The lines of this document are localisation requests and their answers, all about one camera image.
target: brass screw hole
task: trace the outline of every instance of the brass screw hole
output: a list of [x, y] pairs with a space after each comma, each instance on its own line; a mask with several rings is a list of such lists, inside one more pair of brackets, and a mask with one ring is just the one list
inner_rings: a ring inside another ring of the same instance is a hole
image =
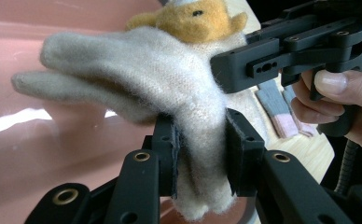
[[135, 161], [147, 161], [147, 160], [149, 160], [149, 157], [151, 157], [151, 156], [148, 153], [139, 152], [134, 155], [134, 160]]
[[78, 190], [76, 189], [63, 189], [53, 196], [53, 203], [57, 205], [65, 205], [71, 203], [78, 196]]
[[275, 160], [277, 160], [277, 161], [280, 161], [280, 162], [289, 162], [289, 161], [291, 161], [291, 159], [289, 157], [287, 157], [287, 155], [285, 155], [283, 153], [274, 153], [273, 158]]

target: human hand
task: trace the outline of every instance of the human hand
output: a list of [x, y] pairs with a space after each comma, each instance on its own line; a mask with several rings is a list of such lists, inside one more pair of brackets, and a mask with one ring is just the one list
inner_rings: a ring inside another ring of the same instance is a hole
[[[362, 107], [362, 72], [318, 72], [314, 84], [318, 92], [326, 97], [316, 102], [309, 99], [311, 83], [312, 73], [307, 72], [302, 74], [301, 81], [293, 85], [297, 97], [292, 101], [292, 108], [303, 122], [333, 122], [344, 112], [342, 105]], [[362, 109], [358, 111], [350, 132], [345, 136], [362, 146]]]

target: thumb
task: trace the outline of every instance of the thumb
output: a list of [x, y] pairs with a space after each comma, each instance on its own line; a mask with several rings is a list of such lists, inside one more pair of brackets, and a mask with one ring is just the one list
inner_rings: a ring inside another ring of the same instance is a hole
[[323, 70], [316, 74], [314, 84], [322, 95], [333, 101], [362, 106], [362, 72], [329, 73]]

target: black mechanical arm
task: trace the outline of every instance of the black mechanical arm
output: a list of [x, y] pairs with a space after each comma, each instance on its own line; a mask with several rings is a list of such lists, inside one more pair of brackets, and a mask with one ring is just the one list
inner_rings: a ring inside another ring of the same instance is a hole
[[[339, 10], [346, 7], [353, 10]], [[280, 70], [283, 85], [298, 81], [307, 70], [362, 71], [362, 2], [315, 1], [293, 7], [246, 39], [247, 46], [211, 60], [225, 92], [278, 77]], [[312, 86], [312, 100], [321, 97]], [[345, 135], [355, 111], [350, 107], [341, 121], [320, 126], [321, 132]], [[347, 194], [320, 187], [294, 156], [268, 151], [238, 111], [228, 109], [226, 133], [232, 192], [256, 197], [262, 223], [362, 223], [362, 186], [349, 188]], [[42, 198], [25, 223], [159, 223], [160, 197], [176, 197], [182, 141], [172, 118], [160, 115], [153, 135], [125, 158], [117, 178], [93, 191], [81, 184], [60, 185]]]

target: fingernail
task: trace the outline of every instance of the fingernail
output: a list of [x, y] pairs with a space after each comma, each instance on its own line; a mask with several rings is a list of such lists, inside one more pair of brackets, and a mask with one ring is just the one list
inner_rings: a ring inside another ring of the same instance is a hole
[[315, 87], [322, 93], [340, 94], [347, 87], [347, 77], [343, 73], [319, 71], [314, 80]]

